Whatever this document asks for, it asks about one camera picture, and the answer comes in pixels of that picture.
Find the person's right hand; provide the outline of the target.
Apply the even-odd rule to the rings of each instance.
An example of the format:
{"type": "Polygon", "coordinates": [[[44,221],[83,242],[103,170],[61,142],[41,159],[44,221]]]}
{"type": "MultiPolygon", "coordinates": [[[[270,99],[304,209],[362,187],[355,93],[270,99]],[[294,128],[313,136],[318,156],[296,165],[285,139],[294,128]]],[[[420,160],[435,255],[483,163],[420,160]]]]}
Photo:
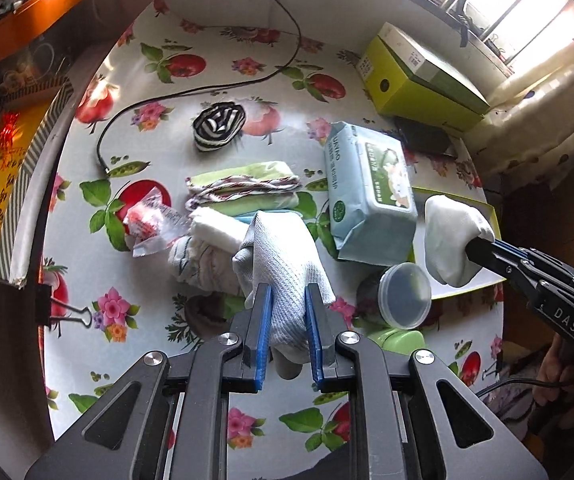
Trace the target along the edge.
{"type": "Polygon", "coordinates": [[[562,387],[535,387],[534,399],[545,405],[558,399],[561,393],[574,396],[574,346],[556,334],[545,354],[537,379],[548,384],[562,384],[562,387]]]}

